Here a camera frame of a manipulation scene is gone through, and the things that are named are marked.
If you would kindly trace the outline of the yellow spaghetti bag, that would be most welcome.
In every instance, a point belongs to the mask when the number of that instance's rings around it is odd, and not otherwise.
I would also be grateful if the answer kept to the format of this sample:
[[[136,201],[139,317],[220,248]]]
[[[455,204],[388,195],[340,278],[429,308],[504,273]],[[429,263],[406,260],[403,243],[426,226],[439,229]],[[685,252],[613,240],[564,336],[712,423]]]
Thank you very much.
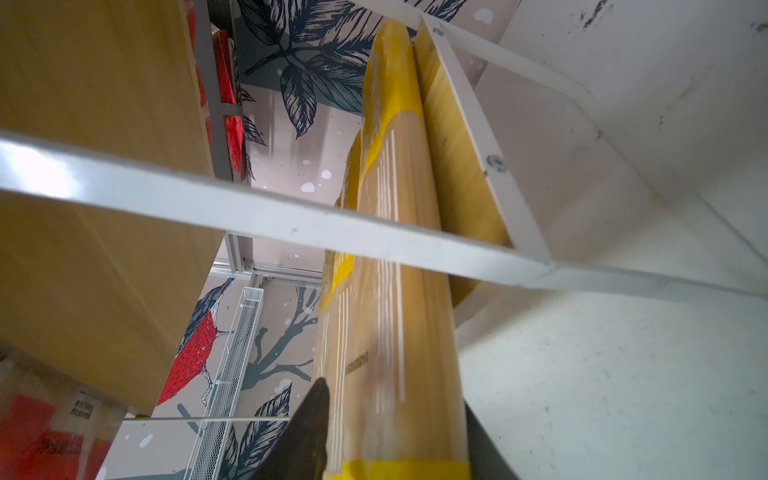
[[[438,229],[437,195],[412,41],[387,21],[363,86],[359,213]],[[471,475],[453,306],[446,274],[343,256],[339,394],[328,479],[467,479]]]
[[[338,240],[343,238],[341,246],[344,248],[350,247],[355,239],[355,230],[351,228],[348,216],[355,214],[357,210],[360,160],[362,155],[361,136],[362,132],[359,131],[347,155],[346,170],[338,203],[338,207],[344,211],[349,211],[349,214],[344,214],[344,221],[341,220],[341,216],[338,214],[334,214],[331,218],[333,226],[341,227],[338,233]],[[322,275],[320,313],[324,313],[330,307],[353,271],[354,255],[350,250],[344,248],[342,250],[326,251]]]

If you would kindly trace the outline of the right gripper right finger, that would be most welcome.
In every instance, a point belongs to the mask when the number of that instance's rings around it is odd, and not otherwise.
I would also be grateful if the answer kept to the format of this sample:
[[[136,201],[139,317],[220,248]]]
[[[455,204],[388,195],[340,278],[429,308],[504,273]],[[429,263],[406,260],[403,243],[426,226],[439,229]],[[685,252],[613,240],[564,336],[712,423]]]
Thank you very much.
[[[468,454],[473,480],[519,480],[473,413],[465,405]]]

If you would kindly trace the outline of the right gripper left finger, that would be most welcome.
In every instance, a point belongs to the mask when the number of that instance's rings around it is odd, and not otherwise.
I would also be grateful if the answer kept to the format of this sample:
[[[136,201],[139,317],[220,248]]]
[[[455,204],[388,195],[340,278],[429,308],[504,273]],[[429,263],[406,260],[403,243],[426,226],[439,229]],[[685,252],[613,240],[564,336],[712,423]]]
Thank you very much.
[[[318,378],[251,479],[319,480],[327,465],[330,390]]]

